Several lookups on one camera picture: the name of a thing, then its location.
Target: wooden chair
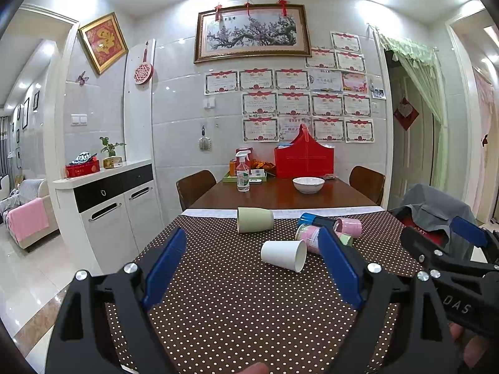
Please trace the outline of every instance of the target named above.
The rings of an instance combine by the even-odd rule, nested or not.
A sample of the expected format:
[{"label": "wooden chair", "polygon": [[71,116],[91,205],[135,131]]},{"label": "wooden chair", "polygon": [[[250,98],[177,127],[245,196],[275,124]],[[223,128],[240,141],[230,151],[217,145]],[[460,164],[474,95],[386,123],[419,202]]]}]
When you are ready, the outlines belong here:
[{"label": "wooden chair", "polygon": [[180,206],[185,211],[216,184],[209,170],[201,170],[177,181]]},{"label": "wooden chair", "polygon": [[349,183],[372,202],[381,205],[385,186],[384,175],[366,167],[355,166],[350,173]]}]

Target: gray jacket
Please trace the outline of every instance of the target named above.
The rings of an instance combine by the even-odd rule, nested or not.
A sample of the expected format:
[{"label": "gray jacket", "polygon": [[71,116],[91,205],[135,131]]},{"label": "gray jacket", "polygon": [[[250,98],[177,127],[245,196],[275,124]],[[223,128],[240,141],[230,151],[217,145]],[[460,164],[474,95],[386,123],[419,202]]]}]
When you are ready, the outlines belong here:
[{"label": "gray jacket", "polygon": [[397,217],[405,208],[410,208],[412,220],[425,231],[443,230],[449,237],[444,250],[459,260],[470,260],[473,245],[451,232],[449,225],[455,216],[460,216],[476,225],[475,216],[466,203],[426,184],[415,184],[405,194],[400,207],[389,212]]}]

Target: blue gripper pad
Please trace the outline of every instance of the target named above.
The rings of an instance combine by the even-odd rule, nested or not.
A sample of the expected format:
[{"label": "blue gripper pad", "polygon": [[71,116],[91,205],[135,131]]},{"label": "blue gripper pad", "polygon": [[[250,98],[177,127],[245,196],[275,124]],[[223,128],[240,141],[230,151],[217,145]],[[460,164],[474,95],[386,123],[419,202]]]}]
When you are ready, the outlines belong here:
[{"label": "blue gripper pad", "polygon": [[341,247],[333,239],[326,228],[319,231],[319,250],[331,278],[334,280],[341,298],[351,304],[355,309],[360,309],[364,300],[360,296],[359,277],[353,270]]},{"label": "blue gripper pad", "polygon": [[142,298],[144,311],[149,311],[165,296],[175,270],[186,251],[186,245],[186,234],[183,229],[179,228],[146,277],[144,298]]},{"label": "blue gripper pad", "polygon": [[486,233],[471,222],[455,216],[450,224],[451,230],[466,239],[476,247],[486,247],[488,244]]}]

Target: white bowl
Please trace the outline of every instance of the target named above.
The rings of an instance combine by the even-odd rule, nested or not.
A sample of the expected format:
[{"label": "white bowl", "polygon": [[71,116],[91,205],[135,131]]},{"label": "white bowl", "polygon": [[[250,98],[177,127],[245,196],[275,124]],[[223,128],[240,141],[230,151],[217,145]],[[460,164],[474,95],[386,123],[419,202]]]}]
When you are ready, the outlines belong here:
[{"label": "white bowl", "polygon": [[293,179],[294,187],[303,194],[319,192],[324,185],[324,180],[318,177],[298,177]]}]

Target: brown tablecloth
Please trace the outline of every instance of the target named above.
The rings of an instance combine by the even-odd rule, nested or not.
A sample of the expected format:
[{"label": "brown tablecloth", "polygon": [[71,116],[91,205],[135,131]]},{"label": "brown tablecloth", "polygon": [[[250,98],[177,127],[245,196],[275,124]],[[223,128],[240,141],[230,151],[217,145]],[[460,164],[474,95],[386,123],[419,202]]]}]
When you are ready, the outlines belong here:
[{"label": "brown tablecloth", "polygon": [[[385,211],[355,217],[363,234],[354,247],[366,261],[400,275],[419,270],[400,245],[399,221]],[[144,250],[177,226],[186,232],[184,258],[149,314],[180,372],[237,373],[264,362],[274,374],[318,373],[334,358],[356,311],[341,300],[322,258],[309,253],[299,274],[260,259],[266,240],[294,239],[296,222],[277,219],[272,231],[239,235],[235,219],[179,216]],[[395,304],[387,310],[371,368],[386,353],[396,311]],[[136,370],[112,305],[108,316],[121,363]]]}]

